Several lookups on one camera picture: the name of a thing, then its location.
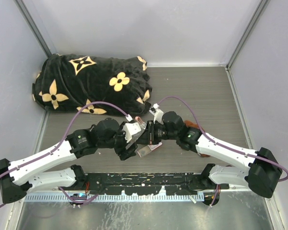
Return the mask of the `red white staple box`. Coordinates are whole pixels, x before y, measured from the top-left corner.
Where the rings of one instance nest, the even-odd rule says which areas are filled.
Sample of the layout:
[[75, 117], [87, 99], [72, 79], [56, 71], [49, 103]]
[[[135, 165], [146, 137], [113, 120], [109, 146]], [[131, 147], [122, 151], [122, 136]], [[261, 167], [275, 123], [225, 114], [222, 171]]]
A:
[[145, 157], [146, 155], [148, 155], [149, 153], [151, 153], [152, 151], [156, 150], [157, 148], [162, 146], [162, 142], [156, 144], [156, 145], [146, 145], [143, 148], [139, 149], [137, 151], [138, 155], [140, 158]]

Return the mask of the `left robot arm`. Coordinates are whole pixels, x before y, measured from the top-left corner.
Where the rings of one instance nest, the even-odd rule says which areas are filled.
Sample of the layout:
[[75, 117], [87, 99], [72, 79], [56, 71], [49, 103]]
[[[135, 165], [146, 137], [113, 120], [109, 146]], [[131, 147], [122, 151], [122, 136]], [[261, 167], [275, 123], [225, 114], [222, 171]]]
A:
[[25, 197], [39, 188], [72, 186], [81, 190], [86, 186], [86, 177], [79, 167], [70, 167], [62, 172], [50, 172], [57, 165], [70, 162], [98, 149], [114, 149], [120, 160], [135, 155], [136, 141], [141, 127], [135, 120], [119, 124], [112, 118], [100, 121], [87, 129], [78, 129], [65, 136], [54, 146], [35, 155], [9, 161], [0, 160], [0, 193], [2, 202], [9, 204]]

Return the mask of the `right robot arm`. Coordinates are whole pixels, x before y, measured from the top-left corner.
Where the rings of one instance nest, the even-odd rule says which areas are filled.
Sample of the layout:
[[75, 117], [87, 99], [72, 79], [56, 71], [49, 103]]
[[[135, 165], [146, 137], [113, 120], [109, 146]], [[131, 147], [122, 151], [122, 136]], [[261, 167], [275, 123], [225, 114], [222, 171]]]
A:
[[230, 164], [228, 168], [216, 164], [204, 168], [201, 183], [207, 189], [216, 184], [234, 184], [271, 198], [283, 172], [269, 149], [253, 150], [229, 144], [204, 132], [198, 125], [183, 121], [173, 111], [166, 112], [160, 122], [149, 120], [139, 143], [156, 145], [163, 140], [174, 140], [184, 150]]

